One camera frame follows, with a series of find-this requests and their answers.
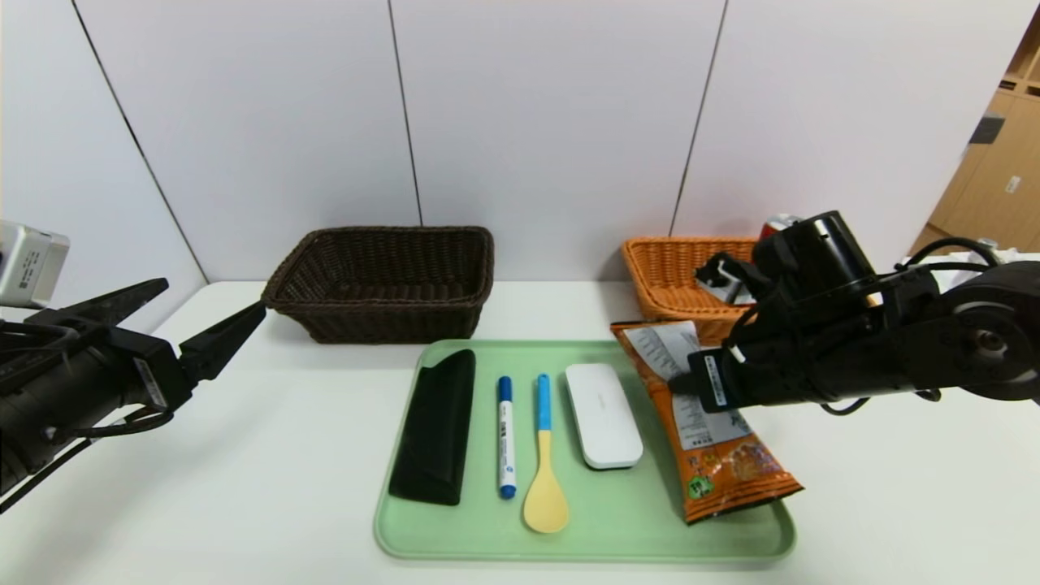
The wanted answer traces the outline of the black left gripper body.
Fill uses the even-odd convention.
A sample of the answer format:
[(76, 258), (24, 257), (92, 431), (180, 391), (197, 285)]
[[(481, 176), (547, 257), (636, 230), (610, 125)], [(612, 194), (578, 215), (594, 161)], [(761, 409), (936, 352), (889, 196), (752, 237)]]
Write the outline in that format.
[(108, 327), (2, 327), (2, 494), (27, 495), (98, 440), (160, 428), (193, 395), (165, 340)]

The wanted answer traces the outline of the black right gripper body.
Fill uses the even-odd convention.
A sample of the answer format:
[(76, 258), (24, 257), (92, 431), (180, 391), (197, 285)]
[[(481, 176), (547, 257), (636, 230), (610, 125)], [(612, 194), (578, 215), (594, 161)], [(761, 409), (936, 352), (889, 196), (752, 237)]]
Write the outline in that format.
[(692, 389), (708, 412), (801, 402), (801, 396), (785, 385), (776, 368), (740, 362), (731, 349), (691, 354), (688, 364)]

